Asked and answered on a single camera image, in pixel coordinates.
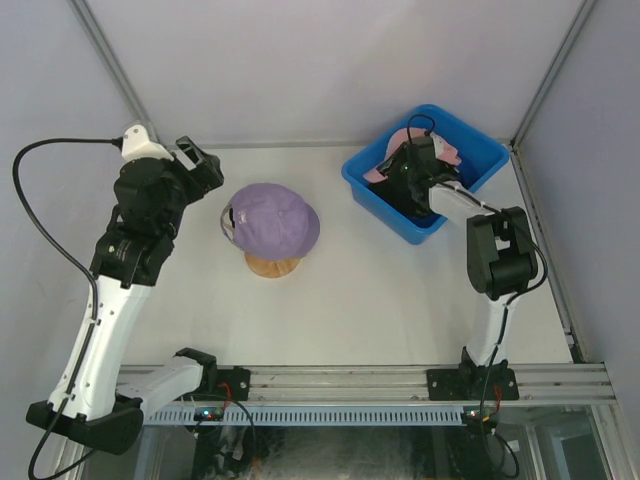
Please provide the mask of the pink baseball cap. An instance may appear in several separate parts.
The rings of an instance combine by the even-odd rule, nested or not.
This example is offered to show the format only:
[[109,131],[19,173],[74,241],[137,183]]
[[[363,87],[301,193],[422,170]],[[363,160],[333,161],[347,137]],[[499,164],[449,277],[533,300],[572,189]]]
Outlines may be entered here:
[[[363,178],[368,183],[380,183],[387,180],[388,175],[383,172],[383,166],[388,162],[391,156],[401,147],[401,145],[403,143],[406,143],[408,141],[408,138],[411,138],[414,142],[417,142],[418,140],[421,140],[421,139],[428,139],[428,144],[433,146],[433,143],[429,134],[430,133],[425,128],[410,127],[409,131],[406,131],[405,129],[397,130],[389,139],[389,142],[386,147],[384,160],[381,163],[379,163],[376,167],[366,172],[363,175]],[[445,160],[440,161],[436,157],[435,158],[438,162],[443,164],[448,164],[452,166],[455,171],[458,171],[458,167],[462,163],[462,160],[458,154],[458,150],[455,147],[453,147],[451,144],[449,144],[445,139],[444,141],[446,145]]]

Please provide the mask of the purple baseball cap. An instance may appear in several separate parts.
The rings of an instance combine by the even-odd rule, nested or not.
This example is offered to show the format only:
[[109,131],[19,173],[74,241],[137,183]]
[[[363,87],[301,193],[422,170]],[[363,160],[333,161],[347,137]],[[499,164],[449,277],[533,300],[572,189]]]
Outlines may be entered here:
[[316,211],[299,194],[275,183],[238,190],[222,210],[220,226],[239,250],[267,261],[303,258],[320,235]]

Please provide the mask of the black baseball cap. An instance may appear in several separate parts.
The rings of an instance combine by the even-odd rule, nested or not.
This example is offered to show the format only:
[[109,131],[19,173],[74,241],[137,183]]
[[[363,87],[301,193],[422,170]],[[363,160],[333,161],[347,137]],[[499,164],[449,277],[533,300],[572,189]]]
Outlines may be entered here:
[[368,183],[367,188],[403,216],[423,219],[434,214],[430,208],[429,190],[444,181],[460,180],[459,170],[445,164],[429,168],[401,165],[386,172],[388,179]]

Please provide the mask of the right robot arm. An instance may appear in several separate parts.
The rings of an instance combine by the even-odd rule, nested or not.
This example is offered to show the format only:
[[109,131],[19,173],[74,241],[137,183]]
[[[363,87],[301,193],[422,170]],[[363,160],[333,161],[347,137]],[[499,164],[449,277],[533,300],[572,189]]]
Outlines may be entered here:
[[520,207],[500,209],[461,183],[461,161],[434,134],[396,132],[384,160],[366,175],[368,187],[411,219],[439,215],[466,235],[466,271],[479,296],[471,338],[452,371],[453,384],[480,399],[507,381],[505,340],[511,310],[544,281],[547,267]]

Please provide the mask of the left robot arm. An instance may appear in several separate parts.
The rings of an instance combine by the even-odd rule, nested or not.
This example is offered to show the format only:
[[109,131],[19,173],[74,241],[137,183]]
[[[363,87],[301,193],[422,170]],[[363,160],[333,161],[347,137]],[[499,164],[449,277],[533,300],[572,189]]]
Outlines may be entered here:
[[86,314],[67,366],[49,398],[29,406],[26,420],[89,448],[114,455],[137,440],[144,421],[184,394],[206,400],[219,387],[215,356],[183,348],[139,385],[117,388],[122,358],[141,307],[169,258],[187,206],[221,187],[217,156],[189,137],[176,141],[185,167],[163,146],[112,140],[125,160],[114,184],[116,204],[88,268]]

